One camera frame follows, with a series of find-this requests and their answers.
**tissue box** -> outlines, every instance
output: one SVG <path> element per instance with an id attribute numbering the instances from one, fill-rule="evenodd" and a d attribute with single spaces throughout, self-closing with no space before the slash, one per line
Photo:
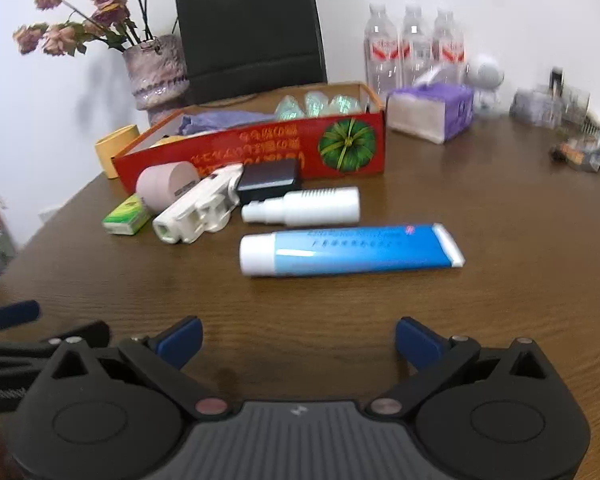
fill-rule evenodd
<path id="1" fill-rule="evenodd" d="M 387 99 L 387 127 L 437 144 L 453 139 L 473 118 L 474 91 L 466 86 L 401 88 Z"/>

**blue gripper pad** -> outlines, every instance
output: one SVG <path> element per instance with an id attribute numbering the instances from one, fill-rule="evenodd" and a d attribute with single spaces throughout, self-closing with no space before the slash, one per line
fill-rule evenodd
<path id="1" fill-rule="evenodd" d="M 437 361 L 449 350 L 447 339 L 412 317 L 403 317 L 395 325 L 395 347 L 416 370 Z"/>
<path id="2" fill-rule="evenodd" d="M 189 316 L 152 339 L 155 353 L 180 370 L 202 347 L 202 322 Z"/>
<path id="3" fill-rule="evenodd" d="M 35 321 L 39 315 L 40 305 L 33 300 L 0 306 L 0 330 Z"/>

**green melon illustration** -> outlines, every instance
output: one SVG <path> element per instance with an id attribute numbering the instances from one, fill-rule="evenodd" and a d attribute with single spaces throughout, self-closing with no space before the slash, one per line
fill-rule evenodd
<path id="1" fill-rule="evenodd" d="M 376 154 L 376 133 L 362 121 L 333 123 L 318 142 L 325 166 L 346 173 L 364 168 Z"/>

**bottle cap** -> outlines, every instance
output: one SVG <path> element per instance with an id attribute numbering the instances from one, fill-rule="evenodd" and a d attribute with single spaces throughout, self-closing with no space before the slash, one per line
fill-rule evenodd
<path id="1" fill-rule="evenodd" d="M 452 10 L 439 8 L 438 9 L 438 17 L 444 18 L 445 20 L 452 20 L 454 18 L 454 12 Z"/>
<path id="2" fill-rule="evenodd" d="M 370 4 L 369 10 L 372 14 L 384 14 L 386 12 L 385 4 Z"/>
<path id="3" fill-rule="evenodd" d="M 406 4 L 404 6 L 404 12 L 406 14 L 413 14 L 416 18 L 422 17 L 422 7 L 416 4 Z"/>
<path id="4" fill-rule="evenodd" d="M 240 270 L 245 276 L 273 276 L 275 255 L 275 233 L 244 236 L 240 241 Z"/>
<path id="5" fill-rule="evenodd" d="M 252 222 L 283 224 L 285 222 L 285 203 L 282 198 L 269 198 L 264 202 L 249 202 L 242 206 L 242 221 L 247 224 Z"/>

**yellow cup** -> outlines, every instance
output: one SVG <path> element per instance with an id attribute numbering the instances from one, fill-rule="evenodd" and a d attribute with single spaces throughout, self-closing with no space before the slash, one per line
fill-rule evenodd
<path id="1" fill-rule="evenodd" d="M 130 124 L 96 142 L 96 153 L 100 159 L 100 165 L 108 178 L 116 178 L 118 176 L 118 172 L 113 167 L 111 159 L 139 135 L 138 127 L 135 124 Z"/>

